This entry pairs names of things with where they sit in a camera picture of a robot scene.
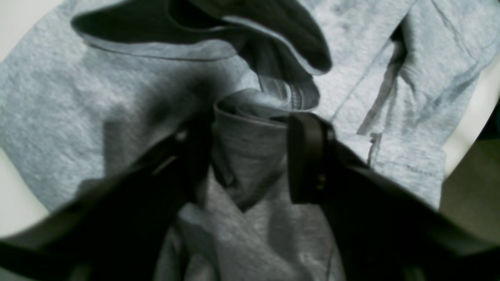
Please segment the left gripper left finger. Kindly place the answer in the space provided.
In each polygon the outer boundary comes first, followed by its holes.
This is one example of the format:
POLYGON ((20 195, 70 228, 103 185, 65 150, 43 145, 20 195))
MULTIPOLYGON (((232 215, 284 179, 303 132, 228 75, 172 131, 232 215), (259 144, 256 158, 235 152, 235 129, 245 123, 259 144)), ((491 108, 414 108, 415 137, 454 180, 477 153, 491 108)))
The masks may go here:
POLYGON ((1 239, 1 267, 37 281, 152 281, 169 227, 207 174, 202 114, 34 226, 1 239))

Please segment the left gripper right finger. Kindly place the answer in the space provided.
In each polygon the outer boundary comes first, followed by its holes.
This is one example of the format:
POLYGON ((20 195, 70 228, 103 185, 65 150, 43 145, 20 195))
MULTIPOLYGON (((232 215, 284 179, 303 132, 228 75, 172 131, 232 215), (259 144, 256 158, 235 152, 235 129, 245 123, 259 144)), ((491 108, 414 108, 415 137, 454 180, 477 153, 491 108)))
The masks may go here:
POLYGON ((345 280, 499 280, 499 244, 370 169, 317 115, 294 113, 287 124, 291 201, 320 207, 345 280))

